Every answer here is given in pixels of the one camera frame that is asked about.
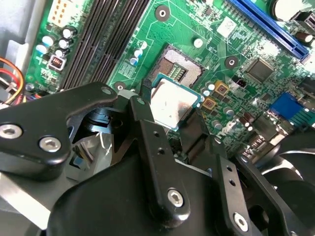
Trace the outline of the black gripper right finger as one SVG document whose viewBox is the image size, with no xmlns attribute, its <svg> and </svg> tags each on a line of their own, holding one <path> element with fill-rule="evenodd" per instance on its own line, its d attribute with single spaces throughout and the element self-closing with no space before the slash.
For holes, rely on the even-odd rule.
<svg viewBox="0 0 315 236">
<path fill-rule="evenodd" d="M 302 222 L 259 170 L 245 157 L 228 159 L 224 144 L 209 133 L 200 110 L 193 110 L 180 122 L 180 138 L 188 163 L 211 173 L 214 197 L 220 207 L 217 222 L 223 223 L 226 235 L 254 234 L 239 172 L 253 188 L 256 203 L 267 213 L 269 235 L 304 235 Z"/>
</svg>

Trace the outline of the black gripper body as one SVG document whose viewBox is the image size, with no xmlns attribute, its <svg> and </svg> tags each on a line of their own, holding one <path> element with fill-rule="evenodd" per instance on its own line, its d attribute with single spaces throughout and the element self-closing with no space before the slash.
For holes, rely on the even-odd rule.
<svg viewBox="0 0 315 236">
<path fill-rule="evenodd" d="M 49 217 L 49 236 L 216 236 L 214 180 L 207 174 L 175 163 L 190 201 L 191 213 L 180 226 L 168 229 L 149 209 L 144 166 L 130 156 L 67 190 Z"/>
</svg>

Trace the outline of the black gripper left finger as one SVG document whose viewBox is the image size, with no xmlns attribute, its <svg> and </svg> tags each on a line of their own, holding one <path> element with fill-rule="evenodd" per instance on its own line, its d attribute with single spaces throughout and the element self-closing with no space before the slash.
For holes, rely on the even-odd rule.
<svg viewBox="0 0 315 236">
<path fill-rule="evenodd" d="M 113 136 L 112 165 L 136 144 L 144 166 L 149 208 L 160 222 L 183 222 L 190 202 L 164 129 L 150 108 L 151 82 L 130 98 L 94 82 L 2 109 L 0 170 L 35 180 L 59 177 L 72 145 L 93 132 Z"/>
</svg>

